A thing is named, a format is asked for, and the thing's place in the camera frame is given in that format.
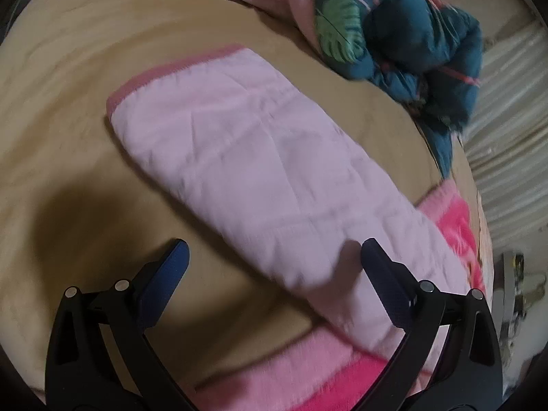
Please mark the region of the teal floral duvet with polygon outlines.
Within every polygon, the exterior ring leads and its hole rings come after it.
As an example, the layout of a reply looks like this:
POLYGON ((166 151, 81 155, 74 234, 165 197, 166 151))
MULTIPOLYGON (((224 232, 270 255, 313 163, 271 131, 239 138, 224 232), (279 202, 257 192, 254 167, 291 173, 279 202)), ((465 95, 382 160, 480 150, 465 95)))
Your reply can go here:
POLYGON ((469 13, 440 0, 241 0, 292 21, 325 64, 368 81, 415 117, 442 177, 470 120, 483 38, 469 13))

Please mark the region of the tan bed sheet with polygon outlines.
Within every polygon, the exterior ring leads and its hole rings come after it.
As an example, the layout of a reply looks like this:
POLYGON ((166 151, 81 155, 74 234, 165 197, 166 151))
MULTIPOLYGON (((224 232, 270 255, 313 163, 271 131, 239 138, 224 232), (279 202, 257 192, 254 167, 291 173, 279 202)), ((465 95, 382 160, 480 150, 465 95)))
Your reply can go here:
POLYGON ((308 305, 253 272, 182 204, 140 174, 106 116, 108 96, 168 62, 239 43, 319 104, 412 202, 440 181, 411 117, 379 88, 323 65, 291 26, 234 0, 33 0, 1 46, 1 345, 45 386, 61 295, 107 288, 160 255, 189 272, 149 332, 204 409, 273 404, 282 376, 335 343, 308 305))

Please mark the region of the white striped curtain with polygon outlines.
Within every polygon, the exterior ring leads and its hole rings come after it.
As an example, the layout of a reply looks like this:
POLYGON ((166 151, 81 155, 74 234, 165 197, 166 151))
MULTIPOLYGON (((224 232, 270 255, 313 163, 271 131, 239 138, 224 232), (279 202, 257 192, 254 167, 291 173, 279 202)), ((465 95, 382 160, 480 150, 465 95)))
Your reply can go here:
POLYGON ((496 249, 546 227, 547 30, 540 22, 485 53, 463 145, 496 249))

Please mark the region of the pink cartoon fleece blanket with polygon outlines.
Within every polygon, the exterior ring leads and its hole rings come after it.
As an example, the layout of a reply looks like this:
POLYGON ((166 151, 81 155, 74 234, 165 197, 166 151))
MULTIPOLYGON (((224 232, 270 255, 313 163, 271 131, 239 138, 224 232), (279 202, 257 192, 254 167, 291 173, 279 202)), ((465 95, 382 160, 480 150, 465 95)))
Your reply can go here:
MULTIPOLYGON (((443 181, 419 204, 460 258, 472 288, 492 302, 492 281, 485 279, 471 226, 478 204, 470 208, 456 183, 443 181)), ((355 350, 329 327, 320 326, 288 348, 249 368, 199 387, 193 402, 201 410, 350 410, 372 386, 386 361, 355 350)))

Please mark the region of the pink quilted jacket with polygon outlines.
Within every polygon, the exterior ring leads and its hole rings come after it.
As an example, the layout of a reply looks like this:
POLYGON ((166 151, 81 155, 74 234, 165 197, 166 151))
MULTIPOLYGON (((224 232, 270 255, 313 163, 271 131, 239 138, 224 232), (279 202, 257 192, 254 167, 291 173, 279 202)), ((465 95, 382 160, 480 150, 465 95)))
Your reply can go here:
POLYGON ((143 72, 109 97, 107 113, 148 177, 360 349, 386 357, 401 338, 361 267, 366 239, 417 279, 468 292, 437 226, 249 48, 143 72))

